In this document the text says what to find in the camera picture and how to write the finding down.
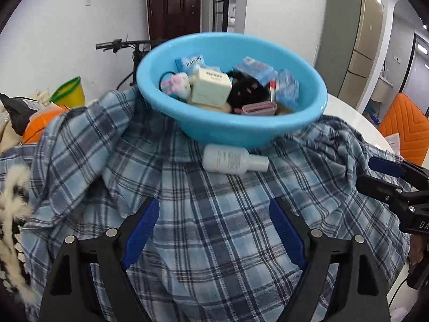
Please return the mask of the blue tissue pack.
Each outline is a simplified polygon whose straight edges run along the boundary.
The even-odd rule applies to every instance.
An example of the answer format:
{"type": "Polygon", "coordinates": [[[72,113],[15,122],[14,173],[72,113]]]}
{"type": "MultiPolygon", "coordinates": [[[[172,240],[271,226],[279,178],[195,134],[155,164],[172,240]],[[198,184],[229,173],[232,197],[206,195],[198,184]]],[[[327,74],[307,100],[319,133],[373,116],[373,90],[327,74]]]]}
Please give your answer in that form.
{"type": "Polygon", "coordinates": [[[241,62],[235,64],[233,69],[256,79],[262,86],[266,86],[269,82],[276,80],[278,75],[278,72],[271,65],[251,57],[245,57],[241,62]]]}
{"type": "Polygon", "coordinates": [[[299,108],[299,82],[287,70],[280,70],[276,77],[276,102],[292,111],[299,108]]]}

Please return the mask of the white plastic bottle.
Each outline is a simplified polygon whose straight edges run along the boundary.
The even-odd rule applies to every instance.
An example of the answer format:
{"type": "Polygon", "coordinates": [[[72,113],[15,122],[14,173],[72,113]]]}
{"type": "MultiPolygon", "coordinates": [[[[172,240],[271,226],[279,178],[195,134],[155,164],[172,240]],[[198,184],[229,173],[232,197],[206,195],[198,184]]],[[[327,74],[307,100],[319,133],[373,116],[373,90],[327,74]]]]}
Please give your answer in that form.
{"type": "Polygon", "coordinates": [[[202,165],[206,171],[242,175],[248,171],[268,171],[269,159],[250,154],[246,148],[208,144],[204,148],[202,165]]]}

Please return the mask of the paper leaflet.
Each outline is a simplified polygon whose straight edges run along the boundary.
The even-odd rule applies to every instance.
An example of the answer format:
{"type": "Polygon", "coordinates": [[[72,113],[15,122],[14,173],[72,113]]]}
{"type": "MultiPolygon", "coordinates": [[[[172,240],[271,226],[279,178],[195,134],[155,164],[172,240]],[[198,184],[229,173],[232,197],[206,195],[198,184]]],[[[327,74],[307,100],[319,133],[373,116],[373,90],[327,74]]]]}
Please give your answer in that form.
{"type": "Polygon", "coordinates": [[[385,137],[385,140],[391,147],[392,151],[397,155],[400,156],[400,134],[394,133],[387,137],[385,137]]]}

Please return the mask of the orange chair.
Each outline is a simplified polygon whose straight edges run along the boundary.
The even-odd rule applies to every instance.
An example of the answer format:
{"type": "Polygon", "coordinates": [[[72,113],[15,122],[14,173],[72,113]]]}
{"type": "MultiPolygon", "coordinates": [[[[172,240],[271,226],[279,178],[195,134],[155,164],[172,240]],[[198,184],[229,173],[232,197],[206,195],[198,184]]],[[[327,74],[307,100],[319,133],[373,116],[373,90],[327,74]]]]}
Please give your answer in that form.
{"type": "Polygon", "coordinates": [[[400,155],[423,165],[428,152],[428,118],[408,96],[395,96],[378,129],[384,138],[398,134],[400,155]]]}

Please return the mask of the black white fluffy fabric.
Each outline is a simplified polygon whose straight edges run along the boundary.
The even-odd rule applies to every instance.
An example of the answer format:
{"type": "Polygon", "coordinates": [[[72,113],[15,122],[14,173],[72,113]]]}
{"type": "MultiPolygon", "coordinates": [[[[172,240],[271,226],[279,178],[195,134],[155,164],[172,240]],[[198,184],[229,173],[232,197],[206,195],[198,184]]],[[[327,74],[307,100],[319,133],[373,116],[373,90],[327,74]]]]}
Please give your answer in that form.
{"type": "Polygon", "coordinates": [[[24,303],[34,302],[35,293],[26,267],[21,230],[34,208],[29,202],[30,168],[12,164],[1,185],[1,283],[24,303]]]}

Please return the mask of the blue plaid shirt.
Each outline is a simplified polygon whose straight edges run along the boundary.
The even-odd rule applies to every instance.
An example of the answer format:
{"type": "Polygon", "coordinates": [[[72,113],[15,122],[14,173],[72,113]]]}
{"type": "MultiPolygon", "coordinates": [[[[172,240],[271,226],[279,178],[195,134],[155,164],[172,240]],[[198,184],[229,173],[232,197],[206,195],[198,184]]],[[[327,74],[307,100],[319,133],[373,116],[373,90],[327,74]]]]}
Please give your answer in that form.
{"type": "Polygon", "coordinates": [[[1,156],[1,174],[30,170],[34,213],[20,242],[41,298],[66,236],[93,239],[153,197],[158,221],[128,275],[154,321],[275,321],[299,281],[268,213],[280,197],[327,236],[361,235],[388,286],[409,254],[409,236],[385,204],[356,191],[372,156],[344,121],[323,116],[259,149],[264,173],[203,169],[204,147],[129,89],[55,118],[39,142],[1,156]]]}

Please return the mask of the pink hair clip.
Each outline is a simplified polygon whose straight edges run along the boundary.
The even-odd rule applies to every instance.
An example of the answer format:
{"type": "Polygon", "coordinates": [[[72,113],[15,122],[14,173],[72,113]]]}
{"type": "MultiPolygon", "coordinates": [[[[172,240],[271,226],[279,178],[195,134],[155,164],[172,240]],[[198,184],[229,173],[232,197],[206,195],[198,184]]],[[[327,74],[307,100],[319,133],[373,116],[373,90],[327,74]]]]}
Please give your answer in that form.
{"type": "Polygon", "coordinates": [[[265,101],[244,105],[241,109],[241,115],[246,116],[274,116],[278,110],[275,102],[265,101]]]}

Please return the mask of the red white medicine box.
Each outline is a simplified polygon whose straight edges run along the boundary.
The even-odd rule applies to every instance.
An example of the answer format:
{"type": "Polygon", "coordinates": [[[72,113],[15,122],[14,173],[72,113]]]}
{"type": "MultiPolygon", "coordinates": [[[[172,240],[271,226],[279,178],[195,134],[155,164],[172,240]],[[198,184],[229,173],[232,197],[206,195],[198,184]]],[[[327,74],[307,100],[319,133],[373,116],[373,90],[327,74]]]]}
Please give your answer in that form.
{"type": "Polygon", "coordinates": [[[268,85],[268,89],[270,92],[270,101],[275,103],[276,102],[276,81],[275,80],[270,81],[268,85]]]}

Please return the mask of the beige grey refrigerator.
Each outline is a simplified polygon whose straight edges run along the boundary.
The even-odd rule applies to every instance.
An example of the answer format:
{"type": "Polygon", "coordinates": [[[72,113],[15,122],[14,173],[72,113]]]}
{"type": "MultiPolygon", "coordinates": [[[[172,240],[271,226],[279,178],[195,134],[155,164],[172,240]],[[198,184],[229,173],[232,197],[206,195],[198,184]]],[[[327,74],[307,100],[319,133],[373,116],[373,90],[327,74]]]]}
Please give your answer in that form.
{"type": "Polygon", "coordinates": [[[315,68],[329,94],[356,108],[382,33],[381,0],[327,0],[315,68]]]}

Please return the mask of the orange package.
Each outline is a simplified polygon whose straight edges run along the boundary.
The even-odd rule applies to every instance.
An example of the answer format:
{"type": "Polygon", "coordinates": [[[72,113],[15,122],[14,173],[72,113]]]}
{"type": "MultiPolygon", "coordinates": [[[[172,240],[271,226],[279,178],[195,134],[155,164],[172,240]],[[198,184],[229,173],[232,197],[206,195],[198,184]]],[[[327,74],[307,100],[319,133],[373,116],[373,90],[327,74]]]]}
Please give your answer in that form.
{"type": "Polygon", "coordinates": [[[26,145],[38,142],[48,124],[56,116],[68,110],[69,108],[64,105],[58,106],[54,103],[50,103],[46,108],[34,113],[29,118],[28,125],[23,133],[23,144],[26,145]]]}

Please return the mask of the blue plastic basin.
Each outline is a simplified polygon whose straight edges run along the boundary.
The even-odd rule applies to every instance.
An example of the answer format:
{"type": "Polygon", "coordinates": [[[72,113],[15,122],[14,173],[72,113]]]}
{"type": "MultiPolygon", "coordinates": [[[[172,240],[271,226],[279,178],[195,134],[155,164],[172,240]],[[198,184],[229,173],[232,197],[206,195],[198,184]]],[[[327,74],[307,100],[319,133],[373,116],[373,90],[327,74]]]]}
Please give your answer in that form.
{"type": "Polygon", "coordinates": [[[327,104],[325,83],[304,59],[272,42],[226,32],[171,39],[140,62],[137,84],[151,107],[197,142],[260,148],[316,121],[327,104]],[[298,85],[289,114],[244,109],[270,102],[269,84],[284,71],[298,85]]]}

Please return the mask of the black snack bag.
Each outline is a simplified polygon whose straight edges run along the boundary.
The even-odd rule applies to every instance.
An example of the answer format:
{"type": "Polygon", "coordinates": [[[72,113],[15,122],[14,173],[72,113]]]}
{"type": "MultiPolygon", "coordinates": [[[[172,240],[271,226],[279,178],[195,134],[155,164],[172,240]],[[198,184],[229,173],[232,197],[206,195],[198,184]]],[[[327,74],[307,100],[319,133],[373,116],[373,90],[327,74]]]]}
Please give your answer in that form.
{"type": "Polygon", "coordinates": [[[0,94],[1,103],[9,114],[12,128],[19,136],[23,136],[30,117],[45,108],[43,103],[26,97],[8,97],[0,94]]]}

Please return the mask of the yellow green bucket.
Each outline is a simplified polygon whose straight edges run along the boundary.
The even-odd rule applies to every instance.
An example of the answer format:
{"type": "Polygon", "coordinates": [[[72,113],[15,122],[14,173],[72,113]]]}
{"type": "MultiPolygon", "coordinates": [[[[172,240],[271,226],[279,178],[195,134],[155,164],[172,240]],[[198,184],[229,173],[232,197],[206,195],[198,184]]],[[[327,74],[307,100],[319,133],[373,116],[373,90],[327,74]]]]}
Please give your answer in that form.
{"type": "Polygon", "coordinates": [[[82,79],[77,76],[57,88],[49,98],[51,103],[67,108],[75,108],[85,104],[82,79]]]}

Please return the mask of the cream cardboard box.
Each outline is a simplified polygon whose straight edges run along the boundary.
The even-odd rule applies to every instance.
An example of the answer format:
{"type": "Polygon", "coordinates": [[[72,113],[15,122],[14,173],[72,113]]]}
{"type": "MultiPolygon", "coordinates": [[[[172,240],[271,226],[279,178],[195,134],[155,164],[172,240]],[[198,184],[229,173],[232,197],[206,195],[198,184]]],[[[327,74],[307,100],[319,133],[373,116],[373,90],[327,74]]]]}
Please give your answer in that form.
{"type": "Polygon", "coordinates": [[[232,84],[227,74],[200,68],[193,74],[191,102],[222,108],[231,89],[232,84]]]}

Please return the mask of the dark brown door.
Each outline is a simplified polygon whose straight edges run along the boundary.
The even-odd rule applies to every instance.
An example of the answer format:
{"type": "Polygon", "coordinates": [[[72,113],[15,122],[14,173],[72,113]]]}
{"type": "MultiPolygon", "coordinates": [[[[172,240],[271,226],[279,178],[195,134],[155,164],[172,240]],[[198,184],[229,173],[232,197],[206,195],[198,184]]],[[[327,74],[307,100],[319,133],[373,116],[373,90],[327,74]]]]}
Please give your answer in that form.
{"type": "Polygon", "coordinates": [[[201,31],[201,0],[147,0],[148,32],[153,41],[201,31]]]}

